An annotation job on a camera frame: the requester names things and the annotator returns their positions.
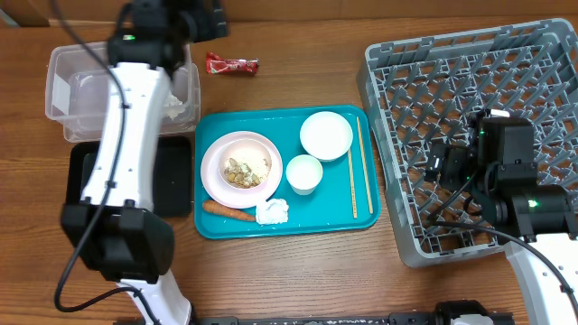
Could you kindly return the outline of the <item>red snack wrapper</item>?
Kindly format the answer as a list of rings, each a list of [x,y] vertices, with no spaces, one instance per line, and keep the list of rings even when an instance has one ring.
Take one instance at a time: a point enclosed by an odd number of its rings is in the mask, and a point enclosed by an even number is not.
[[[223,59],[213,52],[208,52],[206,55],[206,71],[209,74],[256,75],[259,67],[259,59]]]

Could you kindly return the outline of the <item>wooden chopstick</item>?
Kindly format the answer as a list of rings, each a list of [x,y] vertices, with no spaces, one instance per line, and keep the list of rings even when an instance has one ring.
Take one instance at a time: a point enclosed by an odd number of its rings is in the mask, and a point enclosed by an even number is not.
[[[363,168],[363,176],[364,176],[366,194],[367,194],[367,199],[368,199],[368,211],[369,211],[369,214],[372,214],[374,211],[373,210],[373,202],[372,202],[371,191],[370,191],[369,182],[368,182],[367,160],[366,160],[366,155],[365,155],[363,134],[361,131],[361,125],[360,125],[359,117],[357,117],[357,130],[358,130],[358,138],[359,138],[360,157],[361,157],[362,168]]]
[[[351,192],[352,213],[353,213],[353,218],[357,219],[358,218],[357,197],[356,197],[355,175],[354,175],[354,169],[353,169],[353,159],[352,159],[351,148],[349,148],[347,154],[348,154],[348,165],[349,165],[349,175],[350,175],[350,192]]]

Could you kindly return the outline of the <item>white shallow bowl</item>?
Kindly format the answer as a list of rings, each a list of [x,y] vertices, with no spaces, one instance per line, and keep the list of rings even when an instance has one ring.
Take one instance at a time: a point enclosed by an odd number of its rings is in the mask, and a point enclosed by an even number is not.
[[[307,117],[300,130],[303,149],[322,162],[335,161],[351,147],[353,131],[345,117],[322,111]]]

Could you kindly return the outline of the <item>white paper cup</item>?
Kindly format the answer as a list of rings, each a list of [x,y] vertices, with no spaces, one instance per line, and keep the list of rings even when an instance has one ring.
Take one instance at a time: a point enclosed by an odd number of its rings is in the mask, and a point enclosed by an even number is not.
[[[322,175],[322,164],[309,154],[295,156],[285,169],[286,179],[298,195],[311,194],[320,184]]]

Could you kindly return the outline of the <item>white tissue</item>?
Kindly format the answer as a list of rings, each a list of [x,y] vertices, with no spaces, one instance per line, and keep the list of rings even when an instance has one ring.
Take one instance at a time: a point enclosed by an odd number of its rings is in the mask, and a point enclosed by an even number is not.
[[[282,224],[288,221],[289,206],[283,199],[270,199],[256,205],[256,222],[260,225]]]

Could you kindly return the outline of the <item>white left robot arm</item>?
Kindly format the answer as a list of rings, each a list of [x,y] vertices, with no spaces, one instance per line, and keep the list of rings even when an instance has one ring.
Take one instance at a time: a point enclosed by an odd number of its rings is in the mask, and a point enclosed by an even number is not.
[[[126,293],[147,324],[191,324],[194,309],[171,265],[172,227],[154,213],[154,164],[163,106],[185,47],[225,37],[220,1],[134,1],[124,5],[100,62],[109,76],[98,154],[61,227],[82,261]]]

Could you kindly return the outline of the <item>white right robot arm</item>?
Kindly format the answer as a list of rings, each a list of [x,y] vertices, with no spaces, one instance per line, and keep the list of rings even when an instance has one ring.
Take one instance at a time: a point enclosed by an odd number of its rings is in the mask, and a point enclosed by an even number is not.
[[[424,178],[452,192],[427,220],[497,237],[533,324],[577,322],[577,217],[569,192],[540,185],[530,120],[500,110],[469,122],[468,145],[432,145]]]

